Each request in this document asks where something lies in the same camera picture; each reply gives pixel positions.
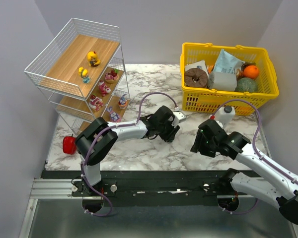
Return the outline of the purple figure orange donut toy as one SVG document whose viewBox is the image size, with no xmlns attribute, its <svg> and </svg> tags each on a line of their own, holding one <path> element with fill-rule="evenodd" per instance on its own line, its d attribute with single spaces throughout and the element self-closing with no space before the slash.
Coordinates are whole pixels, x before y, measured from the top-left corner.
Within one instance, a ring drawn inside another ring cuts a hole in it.
<svg viewBox="0 0 298 238">
<path fill-rule="evenodd" d="M 123 94 L 121 96 L 121 98 L 119 99 L 118 105 L 120 109 L 125 109 L 127 107 L 128 105 L 127 94 Z"/>
</svg>

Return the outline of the purple bunny donut toy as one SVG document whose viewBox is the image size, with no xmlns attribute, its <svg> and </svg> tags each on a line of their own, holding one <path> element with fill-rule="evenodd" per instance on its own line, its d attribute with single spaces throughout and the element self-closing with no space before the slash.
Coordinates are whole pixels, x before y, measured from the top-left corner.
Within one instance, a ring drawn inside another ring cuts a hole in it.
<svg viewBox="0 0 298 238">
<path fill-rule="evenodd" d="M 106 111 L 109 113 L 109 115 L 110 115 L 110 121 L 111 122 L 120 122 L 121 121 L 121 116 L 117 113 L 117 112 L 115 112 L 114 110 L 113 110 L 113 107 L 112 106 L 110 106 L 110 107 L 108 107 L 107 109 L 106 109 Z"/>
</svg>

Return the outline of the yellow plastic basket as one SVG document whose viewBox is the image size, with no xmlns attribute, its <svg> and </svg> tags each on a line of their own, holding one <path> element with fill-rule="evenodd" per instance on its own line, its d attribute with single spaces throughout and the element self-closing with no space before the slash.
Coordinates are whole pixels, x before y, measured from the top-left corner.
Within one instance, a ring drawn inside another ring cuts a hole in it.
<svg viewBox="0 0 298 238">
<path fill-rule="evenodd" d="M 248 116 L 253 109 L 279 96 L 277 75 L 265 48 L 183 43 L 180 56 L 182 109 L 213 113 L 230 101 L 236 114 Z"/>
</svg>

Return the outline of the pink strawberry figure toy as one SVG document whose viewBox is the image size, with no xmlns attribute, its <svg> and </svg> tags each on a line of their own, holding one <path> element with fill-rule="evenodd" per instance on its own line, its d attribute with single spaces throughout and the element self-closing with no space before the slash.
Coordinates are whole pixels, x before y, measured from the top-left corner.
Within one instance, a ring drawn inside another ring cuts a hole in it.
<svg viewBox="0 0 298 238">
<path fill-rule="evenodd" d="M 111 93 L 111 89 L 106 85 L 103 80 L 99 81 L 98 88 L 102 97 Z"/>
</svg>

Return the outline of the pink strawberry donut toy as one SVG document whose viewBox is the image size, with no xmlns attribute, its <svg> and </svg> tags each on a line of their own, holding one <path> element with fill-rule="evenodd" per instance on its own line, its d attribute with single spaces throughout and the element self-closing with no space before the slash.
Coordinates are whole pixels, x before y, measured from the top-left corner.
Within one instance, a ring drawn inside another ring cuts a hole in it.
<svg viewBox="0 0 298 238">
<path fill-rule="evenodd" d="M 105 74 L 105 81 L 110 84 L 116 83 L 119 79 L 118 73 L 118 69 L 112 69 L 110 72 Z"/>
</svg>

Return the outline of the red strawberry cake toy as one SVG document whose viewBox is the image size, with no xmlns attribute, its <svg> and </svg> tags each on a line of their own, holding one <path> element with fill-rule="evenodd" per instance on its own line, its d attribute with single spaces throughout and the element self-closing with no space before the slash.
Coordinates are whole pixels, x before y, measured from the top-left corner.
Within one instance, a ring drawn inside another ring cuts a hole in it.
<svg viewBox="0 0 298 238">
<path fill-rule="evenodd" d="M 98 112 L 104 106 L 102 99 L 94 94 L 91 94 L 88 104 L 90 108 L 95 110 L 96 112 Z"/>
</svg>

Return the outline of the yellow minion toy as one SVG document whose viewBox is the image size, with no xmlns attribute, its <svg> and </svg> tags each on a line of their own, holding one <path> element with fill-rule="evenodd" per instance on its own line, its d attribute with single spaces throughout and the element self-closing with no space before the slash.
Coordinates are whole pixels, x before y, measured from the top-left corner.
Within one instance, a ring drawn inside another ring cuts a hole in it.
<svg viewBox="0 0 298 238">
<path fill-rule="evenodd" d="M 83 82 L 84 84 L 88 84 L 88 83 L 90 82 L 90 77 L 89 77 L 89 75 L 88 75 L 88 70 L 87 70 L 87 69 L 85 69 L 85 68 L 83 68 L 83 67 L 80 67 L 80 68 L 78 69 L 78 74 L 79 74 L 79 76 L 81 77 L 82 82 Z"/>
</svg>

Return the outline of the yellow duck toy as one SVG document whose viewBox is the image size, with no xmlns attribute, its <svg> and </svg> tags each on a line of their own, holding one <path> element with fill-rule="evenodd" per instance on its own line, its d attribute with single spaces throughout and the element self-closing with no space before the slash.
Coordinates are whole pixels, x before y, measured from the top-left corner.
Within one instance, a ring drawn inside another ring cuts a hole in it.
<svg viewBox="0 0 298 238">
<path fill-rule="evenodd" d="M 91 67 L 97 67 L 100 65 L 100 59 L 98 58 L 98 54 L 95 51 L 90 51 L 87 53 L 87 60 Z"/>
</svg>

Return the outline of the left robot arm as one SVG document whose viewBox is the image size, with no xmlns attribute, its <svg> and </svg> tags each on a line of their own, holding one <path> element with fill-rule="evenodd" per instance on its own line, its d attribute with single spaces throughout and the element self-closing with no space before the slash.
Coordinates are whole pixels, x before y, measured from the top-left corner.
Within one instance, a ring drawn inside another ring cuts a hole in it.
<svg viewBox="0 0 298 238">
<path fill-rule="evenodd" d="M 181 111 L 173 112 L 161 106 L 154 114 L 139 117 L 127 122 L 107 122 L 104 118 L 95 119 L 75 139 L 81 157 L 82 179 L 95 186 L 101 181 L 100 163 L 116 142 L 128 139 L 153 139 L 160 137 L 164 142 L 172 142 L 186 120 Z"/>
</svg>

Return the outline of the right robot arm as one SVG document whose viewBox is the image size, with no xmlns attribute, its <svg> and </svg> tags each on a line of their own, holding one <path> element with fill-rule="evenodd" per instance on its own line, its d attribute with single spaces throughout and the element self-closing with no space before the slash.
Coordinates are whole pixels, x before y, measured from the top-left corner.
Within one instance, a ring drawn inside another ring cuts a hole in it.
<svg viewBox="0 0 298 238">
<path fill-rule="evenodd" d="M 262 200 L 298 225 L 298 175 L 259 151 L 247 137 L 236 131 L 227 134 L 220 122 L 208 119 L 198 126 L 191 152 L 208 157 L 220 153 L 251 168 L 262 180 L 228 169 L 217 187 L 222 192 L 234 190 Z"/>
</svg>

